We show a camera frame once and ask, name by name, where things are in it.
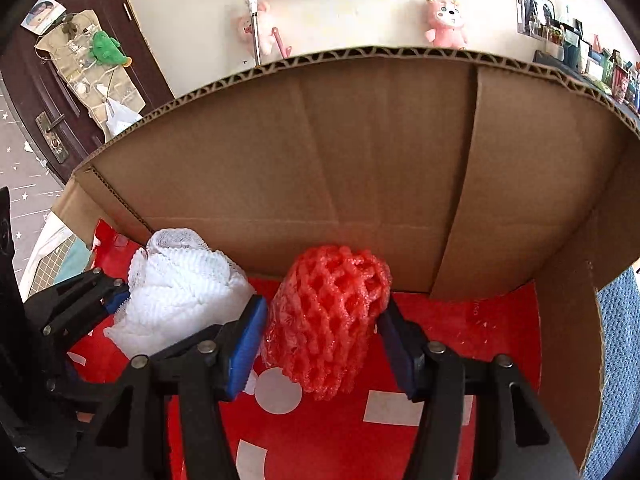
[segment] wooden door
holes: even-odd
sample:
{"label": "wooden door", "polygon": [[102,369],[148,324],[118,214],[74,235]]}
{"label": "wooden door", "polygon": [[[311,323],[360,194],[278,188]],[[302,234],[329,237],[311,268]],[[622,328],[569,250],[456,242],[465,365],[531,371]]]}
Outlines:
{"label": "wooden door", "polygon": [[[133,58],[127,73],[145,100],[141,115],[171,101],[169,87],[160,72],[126,0],[57,0],[66,12],[93,9],[100,26],[116,38],[123,52]],[[62,182],[66,182],[73,169],[104,142],[104,134],[89,117],[87,108],[66,86],[53,63],[44,61],[46,53],[34,49],[38,38],[22,27],[16,28],[0,57],[0,73],[20,120],[47,158],[47,167]],[[68,157],[59,162],[36,124],[45,112],[52,131],[57,134]]]}

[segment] poster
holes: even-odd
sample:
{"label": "poster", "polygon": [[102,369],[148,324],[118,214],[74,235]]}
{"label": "poster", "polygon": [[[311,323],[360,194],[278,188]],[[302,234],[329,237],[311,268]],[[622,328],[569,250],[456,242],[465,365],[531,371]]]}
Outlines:
{"label": "poster", "polygon": [[56,0],[38,0],[21,25],[41,36],[65,10]]}

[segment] pink stuffed animal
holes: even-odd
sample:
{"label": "pink stuffed animal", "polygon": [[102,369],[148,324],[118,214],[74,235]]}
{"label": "pink stuffed animal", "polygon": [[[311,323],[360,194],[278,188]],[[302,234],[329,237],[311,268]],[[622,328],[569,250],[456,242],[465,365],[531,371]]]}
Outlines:
{"label": "pink stuffed animal", "polygon": [[427,0],[430,30],[424,33],[433,46],[466,48],[465,21],[455,0]]}
{"label": "pink stuffed animal", "polygon": [[[258,3],[258,38],[260,39],[260,52],[268,56],[273,49],[276,38],[273,35],[273,27],[275,27],[273,16],[269,13],[270,5],[265,1]],[[251,17],[243,16],[237,20],[237,30],[240,40],[247,47],[247,50],[253,55],[254,40],[252,39]]]}

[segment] cardboard box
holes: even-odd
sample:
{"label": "cardboard box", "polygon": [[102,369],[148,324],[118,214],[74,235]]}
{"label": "cardboard box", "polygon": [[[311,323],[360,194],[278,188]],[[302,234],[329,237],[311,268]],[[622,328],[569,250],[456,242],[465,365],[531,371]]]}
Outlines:
{"label": "cardboard box", "polygon": [[534,279],[540,398],[580,466],[600,413],[595,293],[640,254],[636,126],[599,92],[490,54],[353,48],[160,108],[93,153],[53,211],[91,243],[193,228],[248,273],[371,248],[395,290],[488,298]]}

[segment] red foam net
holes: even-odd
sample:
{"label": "red foam net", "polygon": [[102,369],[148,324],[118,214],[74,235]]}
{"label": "red foam net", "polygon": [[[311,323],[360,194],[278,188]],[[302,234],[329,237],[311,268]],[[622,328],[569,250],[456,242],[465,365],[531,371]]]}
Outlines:
{"label": "red foam net", "polygon": [[350,392],[391,287],[370,251],[311,248],[295,261],[270,306],[262,358],[316,399]]}

